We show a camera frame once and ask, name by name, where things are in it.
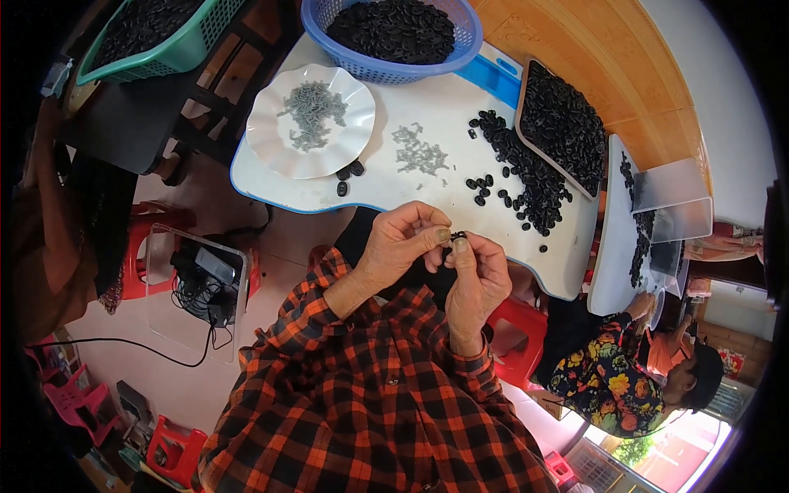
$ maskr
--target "white scalloped plate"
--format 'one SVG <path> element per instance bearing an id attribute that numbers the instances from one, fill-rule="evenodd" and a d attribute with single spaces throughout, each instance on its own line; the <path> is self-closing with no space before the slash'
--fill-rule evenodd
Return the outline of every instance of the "white scalloped plate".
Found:
<path id="1" fill-rule="evenodd" d="M 296 122 L 289 114 L 278 118 L 277 113 L 285 109 L 283 100 L 291 90 L 315 80 L 328 82 L 330 92 L 342 94 L 342 101 L 348 104 L 343 117 L 346 127 L 327 118 L 323 124 L 331 132 L 326 136 L 326 147 L 304 152 L 294 148 L 289 137 L 291 130 L 300 133 Z M 325 177 L 361 154 L 375 120 L 376 102 L 367 86 L 344 69 L 311 63 L 280 73 L 257 94 L 247 118 L 246 140 L 257 158 L 282 176 L 296 180 Z"/>

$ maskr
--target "plaid shirt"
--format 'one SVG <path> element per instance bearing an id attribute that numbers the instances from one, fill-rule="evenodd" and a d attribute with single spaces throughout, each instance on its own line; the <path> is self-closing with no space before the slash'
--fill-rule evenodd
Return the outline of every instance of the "plaid shirt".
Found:
<path id="1" fill-rule="evenodd" d="M 323 292 L 349 271 L 333 248 L 241 349 L 206 491 L 556 491 L 489 349 L 450 352 L 425 286 L 338 319 Z"/>

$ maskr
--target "teal plastic basket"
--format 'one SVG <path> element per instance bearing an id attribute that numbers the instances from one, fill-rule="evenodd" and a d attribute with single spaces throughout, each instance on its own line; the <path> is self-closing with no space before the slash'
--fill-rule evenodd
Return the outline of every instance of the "teal plastic basket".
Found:
<path id="1" fill-rule="evenodd" d="M 125 0 L 112 14 L 110 21 L 129 2 Z M 246 0 L 205 0 L 203 5 L 173 35 L 157 47 L 130 57 L 116 60 L 96 70 L 88 71 L 96 52 L 99 51 L 107 25 L 96 36 L 77 71 L 77 85 L 93 80 L 106 82 L 130 82 L 171 73 L 183 73 L 195 69 L 208 56 L 211 47 L 233 20 L 233 16 Z"/>

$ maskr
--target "black cap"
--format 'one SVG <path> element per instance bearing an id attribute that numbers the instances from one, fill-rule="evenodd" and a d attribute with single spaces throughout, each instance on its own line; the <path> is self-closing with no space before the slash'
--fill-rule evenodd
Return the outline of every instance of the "black cap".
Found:
<path id="1" fill-rule="evenodd" d="M 694 412 L 707 407 L 715 398 L 724 377 L 724 360 L 717 349 L 698 339 L 694 345 L 696 366 L 690 372 L 696 376 L 696 386 L 688 392 L 685 403 Z"/>

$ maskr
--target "blue plastic basket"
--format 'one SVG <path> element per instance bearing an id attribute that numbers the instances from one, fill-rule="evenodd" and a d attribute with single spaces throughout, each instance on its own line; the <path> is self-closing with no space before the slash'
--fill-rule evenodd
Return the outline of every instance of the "blue plastic basket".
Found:
<path id="1" fill-rule="evenodd" d="M 301 3 L 301 22 L 309 37 L 326 51 L 331 60 L 359 80 L 377 84 L 408 84 L 454 72 L 470 63 L 482 47 L 482 23 L 466 0 L 424 0 L 424 3 L 446 12 L 454 23 L 454 51 L 444 63 L 407 65 L 357 53 L 326 34 L 337 13 L 354 3 L 357 0 L 304 0 Z"/>

